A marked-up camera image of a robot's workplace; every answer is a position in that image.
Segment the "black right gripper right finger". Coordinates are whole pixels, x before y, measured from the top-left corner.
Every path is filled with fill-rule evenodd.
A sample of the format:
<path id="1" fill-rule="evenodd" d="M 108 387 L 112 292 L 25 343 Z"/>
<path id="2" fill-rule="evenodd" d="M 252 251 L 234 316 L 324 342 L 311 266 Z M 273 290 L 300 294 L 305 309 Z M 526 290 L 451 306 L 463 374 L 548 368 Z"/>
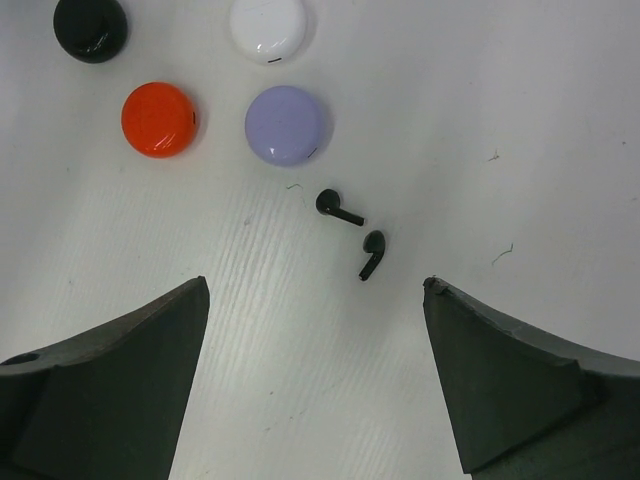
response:
<path id="1" fill-rule="evenodd" d="M 426 328 L 464 473 L 636 479 L 639 363 L 495 310 L 438 277 Z"/>

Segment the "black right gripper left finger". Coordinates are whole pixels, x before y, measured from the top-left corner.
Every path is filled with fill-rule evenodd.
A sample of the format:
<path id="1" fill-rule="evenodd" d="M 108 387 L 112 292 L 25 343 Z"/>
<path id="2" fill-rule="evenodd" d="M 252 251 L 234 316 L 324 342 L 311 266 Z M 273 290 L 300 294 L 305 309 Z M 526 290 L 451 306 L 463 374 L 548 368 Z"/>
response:
<path id="1" fill-rule="evenodd" d="M 1 364 L 4 479 L 166 479 L 209 313 L 204 277 Z"/>

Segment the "orange earbud charging case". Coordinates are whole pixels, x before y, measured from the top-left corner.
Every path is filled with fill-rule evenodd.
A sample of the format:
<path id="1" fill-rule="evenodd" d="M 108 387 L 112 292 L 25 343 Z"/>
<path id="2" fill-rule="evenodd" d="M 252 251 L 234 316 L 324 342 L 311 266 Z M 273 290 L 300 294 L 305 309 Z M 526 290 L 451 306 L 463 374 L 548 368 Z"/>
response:
<path id="1" fill-rule="evenodd" d="M 171 158 L 194 141 L 197 111 L 191 98 L 167 82 L 149 82 L 134 89 L 121 110 L 121 129 L 129 145 L 151 158 Z"/>

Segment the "lilac earbud charging case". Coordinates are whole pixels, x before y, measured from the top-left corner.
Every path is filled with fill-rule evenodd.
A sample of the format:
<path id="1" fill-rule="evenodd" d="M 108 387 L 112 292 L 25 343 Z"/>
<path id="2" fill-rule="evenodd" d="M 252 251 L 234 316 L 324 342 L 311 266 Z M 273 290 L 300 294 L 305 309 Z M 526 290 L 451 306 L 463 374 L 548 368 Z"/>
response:
<path id="1" fill-rule="evenodd" d="M 278 85 L 255 97 L 244 119 L 249 148 L 262 161 L 295 167 L 323 147 L 329 133 L 324 106 L 299 87 Z"/>

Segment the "black earbud charging case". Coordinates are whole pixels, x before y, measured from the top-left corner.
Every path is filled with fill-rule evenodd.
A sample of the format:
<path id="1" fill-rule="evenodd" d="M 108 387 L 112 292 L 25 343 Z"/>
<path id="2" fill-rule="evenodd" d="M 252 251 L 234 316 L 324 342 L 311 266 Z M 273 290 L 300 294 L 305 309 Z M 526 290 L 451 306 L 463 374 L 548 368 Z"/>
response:
<path id="1" fill-rule="evenodd" d="M 84 63 L 111 60 L 124 48 L 129 28 L 126 13 L 116 0 L 60 0 L 53 29 L 62 49 Z"/>

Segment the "white earbud charging case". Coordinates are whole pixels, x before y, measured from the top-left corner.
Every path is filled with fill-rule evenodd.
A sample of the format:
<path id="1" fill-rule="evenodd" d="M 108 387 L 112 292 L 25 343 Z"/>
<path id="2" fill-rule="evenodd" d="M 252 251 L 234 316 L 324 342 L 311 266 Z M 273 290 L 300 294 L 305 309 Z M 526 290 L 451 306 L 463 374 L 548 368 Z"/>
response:
<path id="1" fill-rule="evenodd" d="M 232 39 L 261 65 L 292 57 L 304 42 L 307 12 L 298 0 L 237 0 L 229 14 Z"/>

